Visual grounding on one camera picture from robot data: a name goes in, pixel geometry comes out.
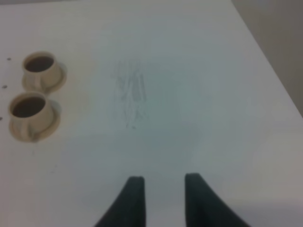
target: gray wall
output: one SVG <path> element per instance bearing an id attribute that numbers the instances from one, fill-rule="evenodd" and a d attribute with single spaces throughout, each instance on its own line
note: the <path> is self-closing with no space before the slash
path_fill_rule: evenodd
<path id="1" fill-rule="evenodd" d="M 232 0 L 303 116 L 303 0 Z"/>

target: white table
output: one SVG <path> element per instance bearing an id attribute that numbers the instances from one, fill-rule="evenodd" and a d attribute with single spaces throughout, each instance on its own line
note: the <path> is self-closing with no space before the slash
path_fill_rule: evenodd
<path id="1" fill-rule="evenodd" d="M 38 50 L 68 71 L 61 124 L 22 143 L 7 106 Z M 0 6 L 0 85 L 2 227 L 91 227 L 132 175 L 147 226 L 184 227 L 191 172 L 253 227 L 302 226 L 303 120 L 229 0 Z"/>

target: cup rim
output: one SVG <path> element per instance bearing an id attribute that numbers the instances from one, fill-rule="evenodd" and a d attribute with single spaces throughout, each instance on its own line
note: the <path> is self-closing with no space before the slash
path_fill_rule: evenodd
<path id="1" fill-rule="evenodd" d="M 22 101 L 22 100 L 24 100 L 25 98 L 22 98 L 23 96 L 25 96 L 25 95 L 31 95 L 32 94 L 32 96 L 27 96 L 27 97 L 25 97 L 25 98 L 28 98 L 28 97 L 42 97 L 43 99 L 44 99 L 44 101 L 45 101 L 45 105 L 43 106 L 43 108 L 39 111 L 39 112 L 37 112 L 36 114 L 34 114 L 34 115 L 32 115 L 32 116 L 29 116 L 29 117 L 17 117 L 17 116 L 15 116 L 15 115 L 13 115 L 13 105 L 15 104 L 15 103 L 20 103 L 20 101 Z M 32 119 L 34 119 L 34 118 L 36 118 L 37 116 L 38 116 L 38 114 L 39 113 L 41 113 L 45 108 L 46 108 L 46 106 L 47 106 L 47 103 L 48 103 L 48 99 L 46 98 L 46 96 L 43 94 L 43 93 L 41 93 L 41 92 L 38 92 L 38 91 L 27 91 L 27 92 L 23 92 L 23 93 L 20 93 L 19 95 L 17 95 L 17 96 L 15 96 L 12 100 L 11 100 L 11 102 L 9 103 L 9 106 L 8 106 L 8 111 L 9 111 L 9 115 L 10 115 L 10 117 L 11 118 L 14 118 L 14 119 L 17 119 L 17 120 L 24 120 L 24 119 L 30 119 L 30 118 L 32 118 Z"/>
<path id="2" fill-rule="evenodd" d="M 28 63 L 30 60 L 38 58 L 38 57 L 51 57 L 53 59 L 53 64 L 49 68 L 47 68 L 46 70 L 43 70 L 43 71 L 40 71 L 40 72 L 28 71 L 26 69 L 26 63 Z M 50 53 L 48 51 L 37 51 L 37 52 L 30 53 L 29 55 L 27 55 L 24 58 L 24 60 L 22 61 L 22 69 L 23 69 L 24 72 L 26 72 L 28 74 L 39 74 L 39 73 L 47 72 L 47 71 L 51 70 L 54 67 L 55 62 L 56 62 L 56 58 L 52 53 Z"/>

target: beige cup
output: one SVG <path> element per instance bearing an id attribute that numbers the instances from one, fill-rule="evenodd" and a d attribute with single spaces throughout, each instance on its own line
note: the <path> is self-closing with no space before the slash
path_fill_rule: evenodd
<path id="1" fill-rule="evenodd" d="M 62 72 L 55 56 L 49 52 L 35 52 L 22 62 L 26 90 L 47 92 L 60 84 Z"/>
<path id="2" fill-rule="evenodd" d="M 32 141 L 54 122 L 50 101 L 40 92 L 25 92 L 9 105 L 11 133 L 22 141 Z"/>

